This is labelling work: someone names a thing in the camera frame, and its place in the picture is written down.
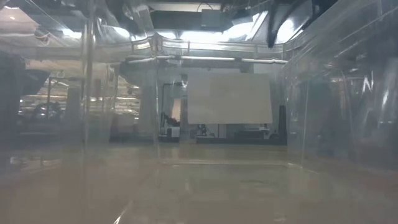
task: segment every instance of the floor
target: floor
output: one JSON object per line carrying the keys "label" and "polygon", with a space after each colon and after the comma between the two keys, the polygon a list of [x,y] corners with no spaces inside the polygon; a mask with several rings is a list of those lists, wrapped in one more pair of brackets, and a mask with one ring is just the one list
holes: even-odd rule
{"label": "floor", "polygon": [[303,169],[282,146],[112,144],[85,163],[70,151],[25,153],[13,160],[30,165],[3,175],[1,223],[398,221],[396,189]]}

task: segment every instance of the white board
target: white board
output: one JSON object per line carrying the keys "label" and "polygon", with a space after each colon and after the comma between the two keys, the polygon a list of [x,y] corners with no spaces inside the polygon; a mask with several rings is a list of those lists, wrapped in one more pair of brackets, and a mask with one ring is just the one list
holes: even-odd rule
{"label": "white board", "polygon": [[188,74],[189,124],[272,123],[266,74]]}

